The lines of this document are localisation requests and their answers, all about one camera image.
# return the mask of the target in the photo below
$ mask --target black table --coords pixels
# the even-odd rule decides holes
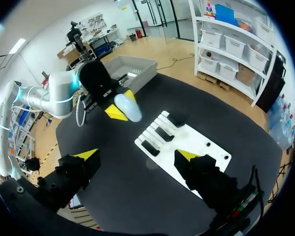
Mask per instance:
[[[208,229],[215,212],[161,168],[151,168],[134,140],[163,111],[189,114],[188,124],[232,155],[226,174],[243,187],[253,165],[259,170],[264,202],[270,196],[282,151],[250,118],[213,95],[158,74],[137,94],[143,113],[139,123],[108,118],[95,108],[79,128],[75,112],[57,128],[61,155],[94,148],[102,166],[78,194],[105,230],[121,233],[165,233],[194,236]],[[256,207],[252,223],[260,214]]]

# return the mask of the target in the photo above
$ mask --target ceiling light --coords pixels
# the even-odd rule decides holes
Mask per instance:
[[[17,41],[17,43],[13,46],[9,54],[15,54],[20,49],[20,47],[25,43],[25,41],[25,39],[20,38],[19,41]]]

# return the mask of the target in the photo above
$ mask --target shelving unit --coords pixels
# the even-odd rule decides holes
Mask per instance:
[[[211,47],[211,46],[209,46],[207,44],[204,44],[203,42],[200,42],[198,44],[198,48],[206,49],[208,51],[215,52],[215,53],[218,53],[218,54],[220,54],[222,56],[225,56],[227,58],[230,58],[232,60],[235,60],[235,61],[239,62],[240,64],[243,64],[244,66],[248,67],[249,69],[251,69],[252,71],[254,71],[255,73],[257,73],[258,75],[260,75],[262,78],[264,78],[264,79],[266,78],[266,74],[263,71],[260,71],[260,70],[258,70],[256,68],[254,68],[248,62],[248,55],[247,54],[244,54],[242,56],[242,58],[238,58],[238,57],[234,56],[233,54],[230,54],[230,53],[226,52],[225,42],[224,41],[221,42],[220,48]]]
[[[9,148],[14,150],[14,140],[16,141],[15,148],[15,157],[17,158],[21,170],[25,173],[26,176],[31,175],[32,171],[26,169],[24,162],[30,156],[32,157],[32,151],[35,147],[35,138],[29,135],[30,129],[32,128],[35,118],[31,117],[30,112],[26,112],[20,108],[13,108],[11,111],[11,122],[10,122],[10,133],[9,133]],[[29,139],[29,146],[26,147],[27,150],[24,153],[24,157],[20,156],[22,148],[25,147],[26,139]]]
[[[198,72],[203,72],[203,73],[206,73],[206,74],[236,88],[237,90],[241,91],[243,94],[245,94],[246,96],[251,98],[253,100],[251,106],[252,107],[255,106],[258,99],[260,98],[261,94],[263,93],[263,91],[267,85],[267,82],[270,78],[270,75],[272,73],[272,70],[273,70],[273,66],[274,66],[274,62],[275,62],[275,58],[276,58],[276,53],[277,53],[275,40],[273,42],[265,42],[264,40],[262,40],[261,38],[259,38],[255,34],[248,32],[240,27],[231,25],[226,22],[216,20],[214,18],[196,16],[195,7],[198,8],[198,10],[200,11],[200,14],[202,15],[203,10],[205,9],[205,7],[203,7],[203,3],[201,2],[201,0],[198,0],[196,6],[194,6],[193,0],[188,0],[188,2],[189,2],[191,16],[192,16],[194,42],[195,42],[195,46],[194,46],[194,49],[195,49],[194,74],[197,75]],[[268,57],[269,58],[268,65],[266,66],[267,71],[266,72],[260,71],[260,70],[256,69],[255,67],[253,67],[249,63],[248,55],[245,53],[245,50],[244,50],[244,54],[243,54],[242,58],[238,58],[238,57],[226,52],[225,40],[221,40],[221,45],[219,48],[214,48],[209,45],[206,45],[205,43],[203,43],[202,38],[199,42],[200,32],[198,32],[198,27],[197,27],[198,23],[202,23],[203,26],[204,25],[211,25],[211,26],[213,25],[216,27],[220,27],[220,28],[224,29],[225,31],[236,32],[237,34],[242,35],[243,38],[249,39],[248,42],[246,42],[246,43],[255,42],[256,44],[263,45],[265,47],[265,49],[268,51],[268,54],[270,55]],[[235,80],[228,80],[228,79],[224,78],[220,74],[219,65],[218,65],[215,72],[204,70],[201,65],[201,60],[199,59],[202,50],[208,50],[208,51],[220,54],[224,57],[230,58],[230,59],[237,61],[238,63],[248,67],[250,70],[254,71],[255,75],[259,76],[259,78],[260,78],[259,89],[257,90],[256,88],[253,88],[252,86],[249,87],[249,86],[243,84],[241,81],[238,81],[236,79]]]

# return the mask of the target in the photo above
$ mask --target white storage bin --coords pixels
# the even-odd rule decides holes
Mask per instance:
[[[255,31],[256,35],[260,39],[262,39],[270,45],[273,43],[273,30],[257,19],[255,19]]]
[[[201,56],[200,56],[201,57],[201,67],[204,70],[215,72],[220,56],[216,53],[210,52],[211,57],[208,57],[207,52],[209,52],[209,51],[204,50],[201,53]]]
[[[266,63],[269,60],[268,58],[266,58],[264,55],[262,55],[261,53],[258,53],[256,50],[254,50],[253,48],[251,48],[250,45],[248,45],[249,47],[249,63],[256,69],[263,71],[265,69]]]
[[[238,72],[238,62],[229,58],[222,57],[220,59],[220,75],[227,80],[234,80]]]
[[[218,29],[201,29],[203,43],[214,48],[219,48],[221,44],[222,33]]]
[[[239,37],[234,34],[232,36],[225,35],[225,41],[226,52],[241,58],[246,44],[240,41]]]

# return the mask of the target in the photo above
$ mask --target trash can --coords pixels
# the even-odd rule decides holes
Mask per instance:
[[[137,36],[133,33],[133,34],[130,35],[130,39],[131,39],[132,42],[133,41],[136,41],[137,40]]]

